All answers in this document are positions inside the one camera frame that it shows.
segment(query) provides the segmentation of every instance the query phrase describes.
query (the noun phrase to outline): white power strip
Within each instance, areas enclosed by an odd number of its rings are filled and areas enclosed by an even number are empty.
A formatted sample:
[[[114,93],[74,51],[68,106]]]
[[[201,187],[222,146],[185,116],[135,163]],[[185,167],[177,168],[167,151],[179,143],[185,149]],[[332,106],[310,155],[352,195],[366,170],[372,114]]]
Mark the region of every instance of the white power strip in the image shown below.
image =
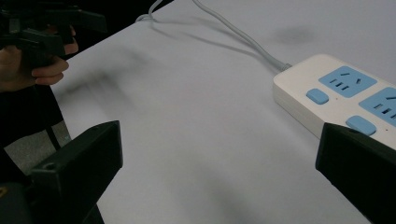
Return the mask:
[[[274,78],[275,101],[320,138],[325,122],[396,149],[396,87],[326,54]]]

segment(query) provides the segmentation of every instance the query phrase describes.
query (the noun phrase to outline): blue socket panel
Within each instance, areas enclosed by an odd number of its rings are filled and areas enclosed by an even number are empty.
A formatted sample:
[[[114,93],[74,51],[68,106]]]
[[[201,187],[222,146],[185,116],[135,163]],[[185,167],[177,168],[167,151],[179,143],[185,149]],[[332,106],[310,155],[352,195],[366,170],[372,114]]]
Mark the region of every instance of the blue socket panel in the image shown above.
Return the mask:
[[[396,89],[387,87],[359,103],[361,107],[396,127]]]
[[[342,66],[330,72],[330,74],[321,77],[319,82],[338,92],[340,95],[350,98],[373,86],[376,80],[351,67]]]

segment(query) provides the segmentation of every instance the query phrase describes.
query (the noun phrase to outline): white cable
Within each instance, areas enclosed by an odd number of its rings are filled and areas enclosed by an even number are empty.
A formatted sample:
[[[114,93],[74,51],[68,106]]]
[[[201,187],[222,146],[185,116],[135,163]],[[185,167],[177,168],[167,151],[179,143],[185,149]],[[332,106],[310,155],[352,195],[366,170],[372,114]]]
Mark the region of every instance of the white cable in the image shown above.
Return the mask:
[[[162,0],[157,0],[149,9],[148,14],[142,15],[136,19],[136,21],[142,21],[144,19],[149,18],[150,20],[155,20],[151,13],[154,10],[155,7],[157,7]],[[201,10],[205,11],[206,13],[212,15],[219,21],[221,21],[224,25],[226,25],[228,28],[230,28],[232,31],[234,31],[236,34],[244,38],[249,44],[251,44],[269,63],[271,63],[274,67],[279,69],[281,72],[285,71],[286,69],[291,67],[291,64],[289,63],[282,63],[280,60],[274,58],[271,54],[269,54],[265,49],[260,46],[259,43],[257,43],[253,38],[251,38],[249,35],[245,34],[243,31],[239,30],[236,28],[234,25],[232,25],[229,21],[224,19],[219,13],[213,11],[212,9],[204,6],[202,3],[200,3],[198,0],[192,0],[192,2],[198,6]]]
[[[148,10],[148,14],[145,15],[141,15],[139,16],[136,21],[142,21],[142,20],[155,20],[152,17],[152,12],[154,11],[154,9],[162,2],[163,0],[157,0]]]

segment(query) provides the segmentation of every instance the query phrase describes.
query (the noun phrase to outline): hand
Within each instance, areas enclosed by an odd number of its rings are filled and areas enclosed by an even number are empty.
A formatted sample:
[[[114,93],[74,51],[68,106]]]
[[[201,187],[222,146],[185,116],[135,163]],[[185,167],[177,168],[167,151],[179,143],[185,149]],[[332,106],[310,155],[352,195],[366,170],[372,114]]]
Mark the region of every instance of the hand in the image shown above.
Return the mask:
[[[56,27],[50,26],[47,30],[49,33],[56,33]],[[78,43],[74,39],[73,44],[64,45],[66,54],[76,53]],[[0,92],[18,91],[26,87],[37,85],[53,85],[59,82],[63,77],[69,64],[62,58],[50,55],[50,65],[30,68],[23,57],[23,52],[15,46],[6,46],[0,50]]]

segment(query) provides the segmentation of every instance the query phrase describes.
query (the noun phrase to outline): white table surface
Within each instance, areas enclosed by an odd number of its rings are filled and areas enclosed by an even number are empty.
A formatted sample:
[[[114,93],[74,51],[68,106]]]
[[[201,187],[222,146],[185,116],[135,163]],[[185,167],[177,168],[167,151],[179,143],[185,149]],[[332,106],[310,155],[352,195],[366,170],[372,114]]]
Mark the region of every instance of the white table surface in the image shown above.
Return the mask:
[[[394,0],[201,2],[282,62],[327,53],[396,84]],[[120,121],[106,224],[369,223],[315,169],[319,140],[274,102],[272,65],[192,1],[153,15],[53,86],[72,137]]]

